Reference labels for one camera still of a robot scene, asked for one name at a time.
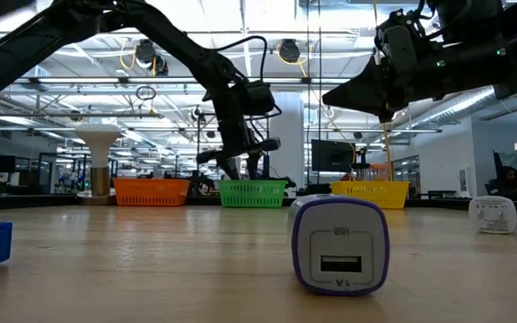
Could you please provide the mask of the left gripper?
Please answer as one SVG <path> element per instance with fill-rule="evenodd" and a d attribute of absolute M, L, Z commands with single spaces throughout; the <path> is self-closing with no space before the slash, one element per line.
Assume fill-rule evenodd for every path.
<path fill-rule="evenodd" d="M 257 141 L 248 129 L 245 117 L 264 116 L 274 109 L 276 104 L 272 92 L 268 87 L 232 87 L 214 93 L 211 98 L 223 148 L 199 153 L 197 162 L 216 160 L 217 166 L 229 179 L 239 180 L 235 156 L 247 153 L 249 179 L 256 179 L 261 151 L 275 151 L 281 147 L 281 142 L 278 138 Z"/>

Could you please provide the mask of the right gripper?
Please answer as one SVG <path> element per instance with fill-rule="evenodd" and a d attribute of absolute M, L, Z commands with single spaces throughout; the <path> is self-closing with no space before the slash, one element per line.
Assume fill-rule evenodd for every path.
<path fill-rule="evenodd" d="M 404 25 L 379 27 L 384 58 L 322 96 L 325 105 L 372 114 L 390 122 L 409 102 L 492 86 L 496 98 L 517 92 L 517 33 L 444 47 Z"/>

